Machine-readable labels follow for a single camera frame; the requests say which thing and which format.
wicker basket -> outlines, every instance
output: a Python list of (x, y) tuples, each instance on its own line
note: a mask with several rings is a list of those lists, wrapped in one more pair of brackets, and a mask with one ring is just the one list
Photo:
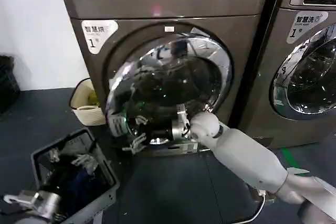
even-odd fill
[(84, 79), (78, 83), (70, 99), (72, 111), (85, 126), (106, 124), (101, 108), (96, 105), (88, 105), (89, 95), (93, 90), (91, 79)]

front-loading washing machine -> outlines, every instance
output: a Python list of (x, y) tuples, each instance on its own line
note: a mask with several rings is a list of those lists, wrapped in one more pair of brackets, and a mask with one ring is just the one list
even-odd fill
[(228, 121), (265, 0), (64, 1), (116, 141), (196, 152), (190, 117)]
[(336, 0), (266, 0), (230, 120), (269, 147), (332, 137), (336, 121)]

floor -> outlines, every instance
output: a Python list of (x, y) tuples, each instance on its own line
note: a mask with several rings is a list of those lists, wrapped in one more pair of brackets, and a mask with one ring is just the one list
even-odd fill
[[(71, 93), (71, 89), (22, 92), (18, 102), (0, 117), (1, 195), (34, 189), (31, 152), (82, 127), (68, 106)], [(108, 153), (104, 144), (111, 138), (106, 128), (91, 130)], [(336, 185), (333, 137), (290, 151), (301, 168)], [(284, 166), (289, 165), (279, 151), (275, 153)], [(116, 204), (104, 212), (103, 223), (223, 224), (251, 216), (257, 207), (247, 186), (211, 153), (111, 159), (122, 189)], [(13, 210), (3, 202), (0, 209)], [(297, 210), (298, 206), (276, 200), (264, 208), (255, 223), (300, 223)], [(15, 223), (22, 217), (0, 216), (0, 223)]]

number 1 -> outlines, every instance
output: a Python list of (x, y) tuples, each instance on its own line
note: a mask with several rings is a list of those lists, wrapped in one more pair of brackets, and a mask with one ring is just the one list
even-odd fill
[(290, 36), (290, 38), (294, 38), (294, 37), (295, 37), (295, 32), (296, 32), (296, 29), (293, 29), (293, 33), (292, 33), (292, 35)]
[(94, 44), (93, 44), (92, 39), (89, 39), (89, 41), (91, 42), (91, 46), (90, 47), (95, 47)]

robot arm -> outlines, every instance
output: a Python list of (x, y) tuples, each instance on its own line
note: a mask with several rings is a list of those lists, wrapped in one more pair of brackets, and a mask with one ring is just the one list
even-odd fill
[(191, 119), (191, 137), (248, 185), (276, 194), (290, 204), (302, 204), (304, 223), (334, 223), (336, 188), (316, 177), (288, 174), (276, 155), (243, 132), (230, 129), (211, 113)]

